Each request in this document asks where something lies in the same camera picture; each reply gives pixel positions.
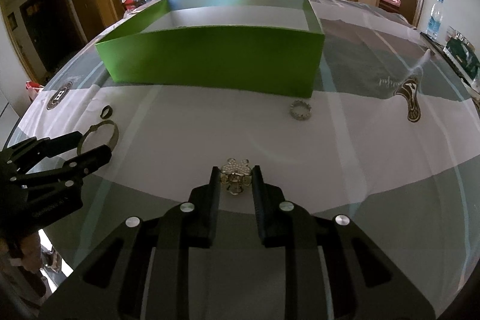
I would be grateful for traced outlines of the operator hand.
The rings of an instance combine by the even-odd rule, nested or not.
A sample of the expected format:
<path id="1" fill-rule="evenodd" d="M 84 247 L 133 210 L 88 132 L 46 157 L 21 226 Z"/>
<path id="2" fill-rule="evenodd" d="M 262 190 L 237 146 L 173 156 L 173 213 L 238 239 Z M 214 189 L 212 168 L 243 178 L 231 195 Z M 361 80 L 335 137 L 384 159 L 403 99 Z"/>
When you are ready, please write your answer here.
<path id="1" fill-rule="evenodd" d="M 22 266 L 26 271 L 37 273 L 42 267 L 41 239 L 37 232 L 24 238 L 15 248 L 1 239 L 1 255 L 7 255 L 14 266 Z"/>

